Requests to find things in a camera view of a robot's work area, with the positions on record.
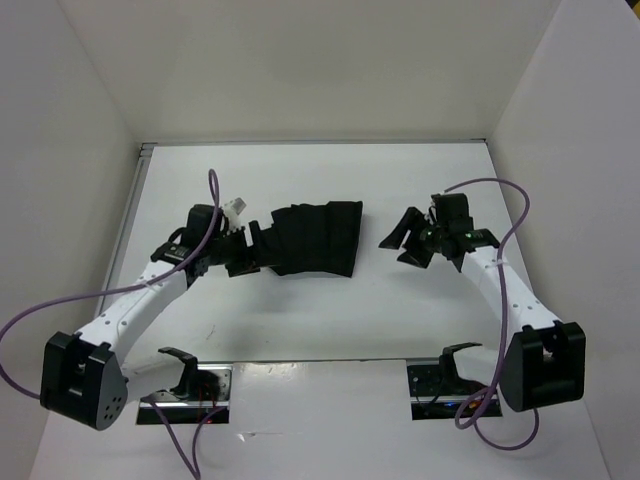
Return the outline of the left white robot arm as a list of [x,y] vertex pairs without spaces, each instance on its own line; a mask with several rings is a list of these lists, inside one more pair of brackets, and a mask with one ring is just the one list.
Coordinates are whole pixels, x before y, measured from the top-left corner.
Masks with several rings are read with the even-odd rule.
[[110,427],[124,406],[157,391],[192,397],[204,381],[195,355],[162,347],[138,366],[124,363],[136,341],[210,267],[230,266],[248,251],[240,221],[226,213],[202,249],[195,232],[182,228],[151,256],[132,292],[116,299],[73,334],[58,332],[47,342],[40,404],[97,431]]

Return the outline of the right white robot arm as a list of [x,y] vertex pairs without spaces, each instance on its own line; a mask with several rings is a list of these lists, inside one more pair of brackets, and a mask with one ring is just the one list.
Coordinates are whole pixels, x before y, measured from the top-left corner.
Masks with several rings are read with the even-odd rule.
[[477,229],[466,209],[458,213],[415,207],[380,244],[399,251],[399,261],[425,269],[440,255],[481,293],[501,323],[502,354],[480,345],[465,346],[438,369],[450,393],[472,381],[498,387],[511,410],[523,412],[573,402],[584,395],[586,334],[564,323],[537,299],[505,258],[487,229]]

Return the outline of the black pleated skirt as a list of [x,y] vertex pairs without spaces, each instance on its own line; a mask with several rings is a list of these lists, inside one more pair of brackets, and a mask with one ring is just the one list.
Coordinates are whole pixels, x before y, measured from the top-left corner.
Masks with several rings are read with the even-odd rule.
[[279,276],[322,272],[350,278],[359,246],[363,203],[293,204],[271,212],[253,260]]

